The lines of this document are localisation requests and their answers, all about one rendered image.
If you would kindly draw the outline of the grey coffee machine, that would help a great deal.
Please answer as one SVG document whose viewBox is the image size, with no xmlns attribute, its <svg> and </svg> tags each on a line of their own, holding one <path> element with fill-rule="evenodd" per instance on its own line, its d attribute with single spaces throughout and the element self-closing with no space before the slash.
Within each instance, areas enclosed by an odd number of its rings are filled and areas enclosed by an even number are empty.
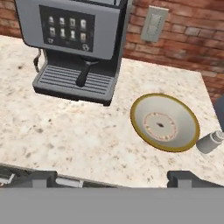
<svg viewBox="0 0 224 224">
<path fill-rule="evenodd" d="M 112 102 L 133 0 L 15 0 L 24 43 L 45 57 L 36 93 Z"/>
</svg>

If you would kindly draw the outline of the grey wall socket plate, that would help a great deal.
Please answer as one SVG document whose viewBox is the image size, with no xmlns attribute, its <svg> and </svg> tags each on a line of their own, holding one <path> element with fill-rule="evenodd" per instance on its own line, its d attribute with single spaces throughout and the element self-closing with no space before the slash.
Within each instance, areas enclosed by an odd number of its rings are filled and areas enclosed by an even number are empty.
<svg viewBox="0 0 224 224">
<path fill-rule="evenodd" d="M 161 31 L 165 25 L 169 10 L 157 6 L 149 6 L 141 32 L 141 40 L 158 42 Z"/>
</svg>

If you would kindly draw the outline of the grey shaker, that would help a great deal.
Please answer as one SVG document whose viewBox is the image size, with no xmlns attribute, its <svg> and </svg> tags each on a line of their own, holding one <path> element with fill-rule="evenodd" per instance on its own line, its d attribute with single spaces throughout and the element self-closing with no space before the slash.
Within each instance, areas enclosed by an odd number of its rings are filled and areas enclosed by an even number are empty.
<svg viewBox="0 0 224 224">
<path fill-rule="evenodd" d="M 208 154 L 216 149 L 219 145 L 224 142 L 224 132 L 216 130 L 203 136 L 200 140 L 197 141 L 197 149 L 203 153 Z"/>
</svg>

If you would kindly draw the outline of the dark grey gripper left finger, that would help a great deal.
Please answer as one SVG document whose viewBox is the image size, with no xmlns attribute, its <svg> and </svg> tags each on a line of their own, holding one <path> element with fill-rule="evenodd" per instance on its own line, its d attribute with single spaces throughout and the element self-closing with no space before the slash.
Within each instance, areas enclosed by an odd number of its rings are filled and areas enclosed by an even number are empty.
<svg viewBox="0 0 224 224">
<path fill-rule="evenodd" d="M 19 188 L 51 188 L 56 187 L 56 171 L 35 171 L 26 177 L 13 181 L 10 186 Z"/>
</svg>

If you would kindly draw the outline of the white bowl with yellow rim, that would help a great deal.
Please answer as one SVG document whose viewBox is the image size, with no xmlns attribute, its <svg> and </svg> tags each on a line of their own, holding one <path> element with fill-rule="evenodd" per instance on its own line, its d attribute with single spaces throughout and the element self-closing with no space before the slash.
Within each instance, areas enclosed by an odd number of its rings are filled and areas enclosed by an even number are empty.
<svg viewBox="0 0 224 224">
<path fill-rule="evenodd" d="M 196 115 L 168 94 L 144 94 L 130 109 L 135 132 L 149 145 L 166 152 L 190 150 L 200 137 Z"/>
</svg>

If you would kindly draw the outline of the dark blue appliance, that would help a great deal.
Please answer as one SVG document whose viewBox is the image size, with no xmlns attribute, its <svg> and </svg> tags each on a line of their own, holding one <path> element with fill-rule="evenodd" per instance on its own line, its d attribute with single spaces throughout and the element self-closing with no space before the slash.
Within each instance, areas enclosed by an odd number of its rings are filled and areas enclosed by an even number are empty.
<svg viewBox="0 0 224 224">
<path fill-rule="evenodd" d="M 224 132 L 224 94 L 214 104 L 214 110 Z"/>
</svg>

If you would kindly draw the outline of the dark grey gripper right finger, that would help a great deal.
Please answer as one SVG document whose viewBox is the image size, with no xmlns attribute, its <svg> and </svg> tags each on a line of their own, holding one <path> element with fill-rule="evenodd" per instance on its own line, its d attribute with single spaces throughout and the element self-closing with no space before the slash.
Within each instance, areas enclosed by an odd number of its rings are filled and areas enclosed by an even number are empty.
<svg viewBox="0 0 224 224">
<path fill-rule="evenodd" d="M 197 177 L 191 171 L 168 171 L 167 172 L 167 187 L 180 188 L 189 186 L 191 188 L 208 188 L 219 187 L 224 188 L 224 185 L 218 185 Z"/>
</svg>

